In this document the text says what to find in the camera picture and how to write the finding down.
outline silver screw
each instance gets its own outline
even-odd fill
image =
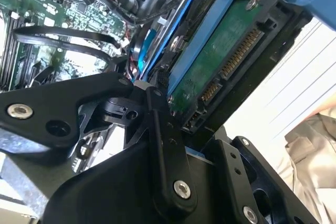
[[[154,90],[154,94],[161,96],[161,92],[159,90]]]
[[[31,12],[30,12],[30,11],[26,11],[24,16],[25,16],[26,18],[28,18],[28,17],[30,17],[30,15],[31,15]]]
[[[179,36],[176,36],[176,37],[174,38],[172,44],[170,45],[170,51],[174,51],[174,50],[175,50],[179,38],[180,38]]]
[[[251,208],[243,207],[243,212],[244,212],[246,219],[248,219],[250,223],[252,224],[258,223],[258,218]]]
[[[250,145],[250,143],[249,143],[245,138],[243,138],[242,141],[243,141],[243,143],[244,143],[246,146],[249,146],[249,145]]]
[[[190,188],[188,184],[182,180],[175,181],[174,190],[177,195],[183,199],[189,199],[191,195]]]
[[[33,115],[33,110],[27,105],[17,103],[9,106],[7,113],[13,118],[27,119]]]
[[[118,80],[121,84],[128,85],[128,82],[125,79]]]
[[[169,104],[171,104],[172,102],[173,102],[173,100],[174,100],[174,98],[173,98],[173,96],[172,95],[170,95],[169,97],[168,97],[168,103]]]
[[[254,7],[256,7],[257,3],[257,0],[250,0],[246,5],[245,10],[252,10]]]

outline beige fabric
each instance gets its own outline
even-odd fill
[[[336,224],[334,115],[329,110],[305,120],[265,157],[321,224]]]

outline green circuit board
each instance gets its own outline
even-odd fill
[[[107,7],[99,0],[91,5],[69,0],[0,0],[0,10],[3,12],[5,22],[10,18],[6,17],[6,14],[15,12],[34,25],[57,27],[66,25],[73,29],[107,34],[117,41],[123,38],[126,30],[124,22],[112,12],[107,12]],[[118,51],[111,44],[94,41],[76,41],[76,43],[95,47],[112,57],[118,56]],[[20,45],[14,75],[19,74],[20,58],[23,57],[20,54],[24,52]],[[96,58],[86,58],[78,53],[70,54],[58,48],[34,46],[33,54],[35,59],[31,61],[32,64],[40,61],[43,67],[53,65],[58,72],[58,80],[98,73],[104,65],[103,61]]]
[[[249,0],[235,0],[209,40],[198,54],[172,93],[171,111],[184,113],[204,90],[212,75],[222,64],[229,52],[242,38],[246,29],[262,9],[256,6],[247,11]]]

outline motherboard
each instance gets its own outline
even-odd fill
[[[99,73],[105,65],[100,59],[78,52],[20,44],[11,36],[15,28],[32,25],[72,28],[110,35],[117,41],[130,29],[99,0],[91,5],[81,0],[0,0],[0,10],[4,23],[4,31],[0,31],[4,37],[2,90],[26,87],[34,74],[50,66],[55,71],[55,80],[61,81]],[[108,43],[78,38],[68,41],[100,49],[111,57],[120,54],[120,49]]]

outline black plastic bracket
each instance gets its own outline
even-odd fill
[[[155,207],[166,219],[183,219],[195,210],[197,193],[180,128],[169,115],[166,95],[155,87],[147,88],[146,92]],[[182,185],[182,196],[178,193],[181,181],[186,184]]]
[[[123,75],[108,72],[3,93],[0,150],[43,164],[63,162],[79,140],[79,107],[103,98],[127,97],[132,89]],[[33,114],[14,118],[7,112],[13,104],[24,104]]]
[[[318,223],[248,139],[237,136],[231,145],[239,150],[260,213],[270,223]]]
[[[223,200],[227,201],[227,208],[223,209],[226,223],[251,224],[244,214],[249,209],[255,215],[258,223],[267,223],[259,213],[253,197],[247,174],[239,151],[225,141],[212,139],[203,150],[206,158],[215,163]]]

